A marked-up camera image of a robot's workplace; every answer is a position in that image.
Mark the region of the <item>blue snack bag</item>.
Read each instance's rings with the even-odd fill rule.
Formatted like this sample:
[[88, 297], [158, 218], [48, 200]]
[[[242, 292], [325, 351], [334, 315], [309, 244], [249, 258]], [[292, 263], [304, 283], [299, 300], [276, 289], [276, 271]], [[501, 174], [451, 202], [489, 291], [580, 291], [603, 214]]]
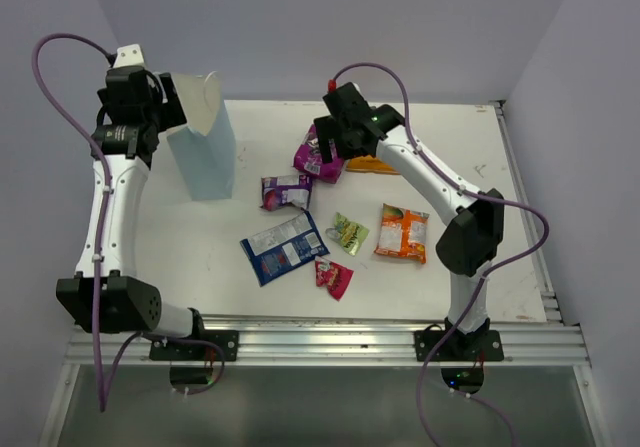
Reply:
[[240, 241], [261, 287], [329, 254], [308, 211]]

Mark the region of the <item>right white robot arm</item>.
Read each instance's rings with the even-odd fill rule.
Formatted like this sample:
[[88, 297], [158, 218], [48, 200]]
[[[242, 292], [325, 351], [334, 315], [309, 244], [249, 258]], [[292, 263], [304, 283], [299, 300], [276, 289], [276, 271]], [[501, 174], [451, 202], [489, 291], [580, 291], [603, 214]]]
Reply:
[[322, 161], [349, 160], [369, 154], [391, 166], [431, 205], [445, 225], [436, 255], [449, 271], [451, 301], [445, 318], [451, 329], [445, 346], [451, 356], [468, 359], [481, 347], [490, 326], [486, 292], [478, 284], [503, 240], [503, 197], [495, 189], [488, 200], [463, 180], [454, 187], [444, 176], [454, 172], [438, 158], [426, 162], [429, 150], [406, 129], [407, 118], [393, 107], [372, 107], [351, 82], [329, 82], [323, 101], [329, 111], [314, 120]]

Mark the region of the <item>red candy packet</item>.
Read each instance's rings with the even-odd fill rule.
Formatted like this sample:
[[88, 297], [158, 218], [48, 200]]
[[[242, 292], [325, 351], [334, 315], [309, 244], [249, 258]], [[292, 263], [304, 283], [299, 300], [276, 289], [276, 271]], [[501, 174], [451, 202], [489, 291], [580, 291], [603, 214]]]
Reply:
[[317, 287], [325, 288], [336, 301], [344, 296], [354, 271], [328, 259], [315, 259], [315, 281]]

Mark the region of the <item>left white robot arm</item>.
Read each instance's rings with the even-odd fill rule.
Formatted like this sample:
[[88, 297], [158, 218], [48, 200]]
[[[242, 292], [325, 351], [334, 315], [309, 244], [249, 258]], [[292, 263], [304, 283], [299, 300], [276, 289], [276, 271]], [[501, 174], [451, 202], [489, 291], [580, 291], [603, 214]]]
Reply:
[[57, 282], [57, 300], [87, 333], [171, 337], [182, 357], [197, 359], [208, 346], [198, 313], [165, 302], [139, 279], [135, 262], [139, 206], [159, 135], [186, 120], [174, 83], [142, 65], [112, 67], [98, 96], [87, 238], [73, 277]]

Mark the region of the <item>orange snack bag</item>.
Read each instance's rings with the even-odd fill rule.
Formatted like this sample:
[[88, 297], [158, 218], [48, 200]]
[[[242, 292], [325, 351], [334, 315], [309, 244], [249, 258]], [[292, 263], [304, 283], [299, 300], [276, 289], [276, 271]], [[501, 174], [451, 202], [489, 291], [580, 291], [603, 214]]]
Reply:
[[374, 253], [425, 264], [428, 220], [428, 213], [384, 204]]

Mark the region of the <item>light blue paper bag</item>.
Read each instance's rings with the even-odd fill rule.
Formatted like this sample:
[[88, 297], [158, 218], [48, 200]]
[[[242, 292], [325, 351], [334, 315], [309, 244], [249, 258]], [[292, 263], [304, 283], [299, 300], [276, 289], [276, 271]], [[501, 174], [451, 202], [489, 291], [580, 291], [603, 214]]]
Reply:
[[172, 128], [167, 142], [195, 201], [232, 196], [236, 140], [221, 83], [215, 72], [206, 76], [171, 75], [186, 123]]

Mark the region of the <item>green candy packet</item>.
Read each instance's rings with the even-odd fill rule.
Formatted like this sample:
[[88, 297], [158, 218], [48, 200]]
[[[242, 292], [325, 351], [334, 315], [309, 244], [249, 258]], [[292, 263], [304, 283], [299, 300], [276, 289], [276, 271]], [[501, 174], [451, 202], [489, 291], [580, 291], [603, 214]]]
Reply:
[[369, 235], [369, 229], [337, 212], [333, 224], [325, 230], [327, 236], [344, 252], [356, 256]]

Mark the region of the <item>orange-yellow chips bag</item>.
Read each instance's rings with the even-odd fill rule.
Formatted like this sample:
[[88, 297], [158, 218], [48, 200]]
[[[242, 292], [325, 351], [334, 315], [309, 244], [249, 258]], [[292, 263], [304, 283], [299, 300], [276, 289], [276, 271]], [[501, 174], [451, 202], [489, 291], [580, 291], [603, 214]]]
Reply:
[[346, 170], [354, 173], [398, 175], [398, 172], [393, 167], [369, 155], [350, 159], [346, 163]]

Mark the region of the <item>purple candy bag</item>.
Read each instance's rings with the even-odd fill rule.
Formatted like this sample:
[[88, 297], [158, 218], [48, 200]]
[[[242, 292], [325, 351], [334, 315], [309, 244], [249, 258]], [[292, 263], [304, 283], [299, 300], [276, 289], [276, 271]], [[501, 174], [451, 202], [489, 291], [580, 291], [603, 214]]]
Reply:
[[293, 206], [308, 209], [311, 200], [313, 179], [304, 174], [261, 179], [261, 208], [275, 211], [282, 207]]

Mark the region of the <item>magenta snack bag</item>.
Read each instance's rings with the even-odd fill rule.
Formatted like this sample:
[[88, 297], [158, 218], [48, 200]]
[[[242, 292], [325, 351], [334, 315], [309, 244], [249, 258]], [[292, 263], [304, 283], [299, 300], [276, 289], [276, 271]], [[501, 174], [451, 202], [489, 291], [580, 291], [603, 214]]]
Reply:
[[332, 161], [324, 163], [320, 153], [316, 128], [311, 125], [294, 155], [293, 167], [316, 180], [336, 184], [342, 174], [344, 160], [337, 156], [333, 144], [330, 144], [330, 148]]

